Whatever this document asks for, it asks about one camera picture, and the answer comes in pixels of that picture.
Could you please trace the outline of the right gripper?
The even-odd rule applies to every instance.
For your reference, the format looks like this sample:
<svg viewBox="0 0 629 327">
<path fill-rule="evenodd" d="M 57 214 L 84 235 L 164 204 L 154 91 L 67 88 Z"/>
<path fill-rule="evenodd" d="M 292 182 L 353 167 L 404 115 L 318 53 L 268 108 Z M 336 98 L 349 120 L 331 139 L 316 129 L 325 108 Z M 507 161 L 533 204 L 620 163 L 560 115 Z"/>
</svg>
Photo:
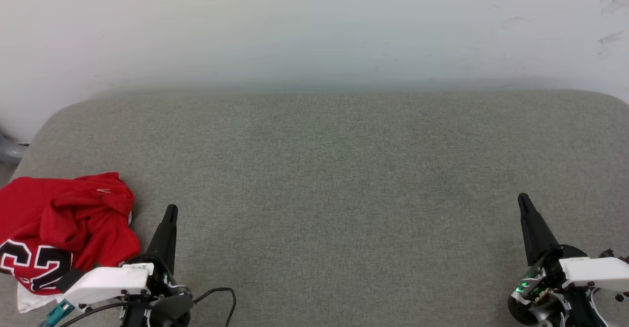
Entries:
<svg viewBox="0 0 629 327">
<path fill-rule="evenodd" d="M 569 283 L 560 263 L 588 256 L 573 246 L 559 245 L 527 193 L 520 193 L 517 203 L 529 269 L 508 298 L 511 316 L 525 326 L 590 327 L 590 289 Z"/>
</svg>

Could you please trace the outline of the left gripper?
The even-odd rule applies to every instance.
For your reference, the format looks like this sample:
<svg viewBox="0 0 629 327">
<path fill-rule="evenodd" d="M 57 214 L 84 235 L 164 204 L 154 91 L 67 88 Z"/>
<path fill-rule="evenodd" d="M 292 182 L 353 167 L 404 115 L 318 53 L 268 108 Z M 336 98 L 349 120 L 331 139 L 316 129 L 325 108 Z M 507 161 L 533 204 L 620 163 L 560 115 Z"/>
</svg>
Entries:
<svg viewBox="0 0 629 327">
<path fill-rule="evenodd" d="M 176 205 L 168 205 L 148 245 L 148 255 L 135 257 L 123 265 L 149 271 L 144 288 L 123 297 L 123 301 L 130 303 L 122 308 L 123 327 L 186 327 L 190 323 L 191 290 L 179 285 L 173 275 L 178 213 Z"/>
</svg>

